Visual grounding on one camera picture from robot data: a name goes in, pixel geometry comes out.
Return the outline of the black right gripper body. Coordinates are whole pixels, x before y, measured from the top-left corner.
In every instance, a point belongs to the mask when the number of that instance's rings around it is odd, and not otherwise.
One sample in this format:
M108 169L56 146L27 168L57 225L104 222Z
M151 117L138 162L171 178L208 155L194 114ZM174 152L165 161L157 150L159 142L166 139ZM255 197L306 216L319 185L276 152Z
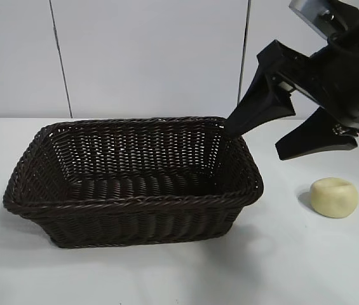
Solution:
M359 133L359 24L331 34L309 57L274 40L257 59L268 89L280 99L269 107L269 121L295 115L290 95L297 90Z

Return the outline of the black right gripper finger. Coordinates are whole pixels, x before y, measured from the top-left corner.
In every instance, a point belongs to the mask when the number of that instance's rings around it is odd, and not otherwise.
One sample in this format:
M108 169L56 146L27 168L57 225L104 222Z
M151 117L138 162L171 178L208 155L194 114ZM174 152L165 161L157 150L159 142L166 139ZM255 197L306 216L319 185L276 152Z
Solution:
M356 132L336 121L321 107L305 122L275 144L278 157L285 161L326 152L350 151L357 148Z
M278 78L258 68L246 94L225 122L225 132L239 137L280 118L295 116L291 94L279 87Z

